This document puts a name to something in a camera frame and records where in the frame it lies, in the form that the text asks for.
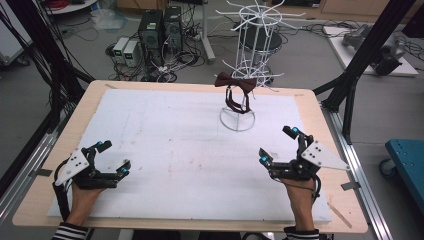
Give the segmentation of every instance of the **striped sleeve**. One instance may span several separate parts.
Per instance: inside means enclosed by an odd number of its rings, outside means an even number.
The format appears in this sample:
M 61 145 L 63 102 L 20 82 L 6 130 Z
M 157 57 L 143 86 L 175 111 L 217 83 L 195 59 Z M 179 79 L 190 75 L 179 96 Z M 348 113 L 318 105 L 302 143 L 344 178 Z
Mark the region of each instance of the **striped sleeve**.
M 318 240 L 319 230 L 313 231 L 296 231 L 296 227 L 286 227 L 284 232 L 287 235 L 287 240 Z
M 84 240 L 87 232 L 88 228 L 62 222 L 52 240 Z

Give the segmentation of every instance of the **gray floor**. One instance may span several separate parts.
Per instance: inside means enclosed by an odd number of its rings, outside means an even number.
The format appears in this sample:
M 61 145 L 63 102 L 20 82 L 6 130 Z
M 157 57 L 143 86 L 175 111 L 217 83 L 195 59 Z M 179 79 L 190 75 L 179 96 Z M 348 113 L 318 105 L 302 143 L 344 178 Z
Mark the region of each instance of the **gray floor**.
M 228 30 L 232 24 L 228 19 L 214 13 L 214 9 L 228 10 L 223 0 L 210 1 L 210 28 L 222 23 L 218 30 Z M 61 28 L 64 24 L 80 23 L 90 17 L 89 11 L 80 11 L 57 17 Z M 89 21 L 73 30 L 77 35 L 65 39 L 66 46 L 76 59 L 96 79 L 109 79 L 114 74 L 113 64 L 105 49 L 115 43 L 119 36 L 133 35 L 138 28 L 137 16 L 126 15 L 124 28 L 120 30 L 99 30 L 92 28 Z M 306 20 L 290 21 L 296 26 L 311 23 Z M 214 34 L 232 33 L 228 31 Z M 314 89 L 339 76 L 343 68 L 327 39 L 314 34 L 300 32 L 295 36 L 286 35 L 288 43 L 271 57 L 270 67 L 275 73 L 284 72 L 276 78 L 273 87 Z M 235 62 L 235 39 L 210 38 L 216 54 L 212 65 L 190 67 L 177 72 L 176 83 L 213 84 L 214 74 L 230 69 L 222 60 Z M 405 59 L 412 66 L 424 69 L 423 61 L 409 54 Z M 424 126 L 424 73 L 417 77 L 376 77 L 364 75 L 357 86 L 352 121 L 352 141 L 361 161 L 373 193 L 394 239 L 424 239 L 422 223 L 424 217 L 407 191 L 402 179 L 386 180 L 381 177 L 378 164 L 389 157 L 384 143 L 392 138 L 423 139 Z M 35 66 L 12 64 L 0 72 L 0 174 L 3 175 L 35 129 L 49 111 L 49 88 L 39 76 Z M 328 93 L 318 96 L 326 98 Z M 12 210 L 0 226 L 2 239 L 49 239 L 54 228 L 17 227 L 11 222 Z M 100 229 L 93 239 L 117 239 L 118 230 Z M 196 232 L 183 232 L 183 239 L 196 239 Z M 336 234 L 336 239 L 375 239 L 370 229 L 364 234 Z

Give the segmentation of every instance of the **person's arm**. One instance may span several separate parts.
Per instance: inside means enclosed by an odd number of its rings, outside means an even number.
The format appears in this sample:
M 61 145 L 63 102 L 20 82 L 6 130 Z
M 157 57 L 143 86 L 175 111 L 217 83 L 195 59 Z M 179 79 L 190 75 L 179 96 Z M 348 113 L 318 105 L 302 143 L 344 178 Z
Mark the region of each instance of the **person's arm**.
M 314 227 L 312 204 L 314 181 L 295 181 L 281 179 L 287 188 L 287 195 L 294 214 L 295 226 L 284 228 L 288 240 L 317 239 L 319 231 Z
M 88 228 L 82 227 L 104 189 L 81 190 L 72 184 L 72 210 L 65 222 L 60 223 L 52 240 L 85 239 Z

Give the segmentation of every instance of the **human hand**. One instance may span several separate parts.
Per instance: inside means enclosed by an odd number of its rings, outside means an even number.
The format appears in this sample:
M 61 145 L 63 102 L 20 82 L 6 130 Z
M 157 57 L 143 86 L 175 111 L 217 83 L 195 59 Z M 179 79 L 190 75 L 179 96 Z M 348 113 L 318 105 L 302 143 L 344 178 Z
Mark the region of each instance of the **human hand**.
M 82 190 L 72 184 L 72 210 L 66 219 L 67 223 L 81 226 L 91 213 L 91 210 L 104 189 Z
M 280 179 L 287 188 L 287 195 L 294 214 L 297 231 L 315 230 L 312 218 L 312 194 L 315 183 L 308 181 L 296 181 L 292 179 Z

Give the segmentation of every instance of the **wooden tabletop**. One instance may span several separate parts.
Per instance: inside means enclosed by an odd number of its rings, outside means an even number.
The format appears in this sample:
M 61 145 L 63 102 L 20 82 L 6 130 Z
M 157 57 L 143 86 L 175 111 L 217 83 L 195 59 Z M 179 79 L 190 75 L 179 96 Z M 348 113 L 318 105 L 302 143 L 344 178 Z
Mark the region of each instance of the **wooden tabletop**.
M 170 84 L 94 81 L 88 87 L 78 107 L 57 140 L 43 169 L 55 170 L 60 162 L 67 159 L 78 146 L 97 106 L 107 89 L 140 89 L 160 91 L 222 92 L 224 88 L 213 85 Z M 315 139 L 337 153 L 337 148 L 322 114 L 314 93 L 305 89 L 276 88 L 271 91 L 257 88 L 254 94 L 293 96 L 304 125 L 304 131 L 313 134 Z M 353 190 L 344 191 L 341 184 L 349 182 L 346 172 L 322 168 L 319 171 L 322 185 L 333 221 L 316 224 L 325 233 L 363 233 L 367 231 L 362 209 Z M 47 212 L 55 194 L 52 189 L 53 174 L 49 177 L 37 176 L 27 195 L 13 217 L 19 226 L 57 226 L 59 217 L 48 217 Z M 218 230 L 218 231 L 282 231 L 287 224 L 278 221 L 208 221 L 208 220 L 162 220 L 162 219 L 125 219 L 90 218 L 87 227 L 131 228 L 131 229 L 180 229 L 180 230 Z

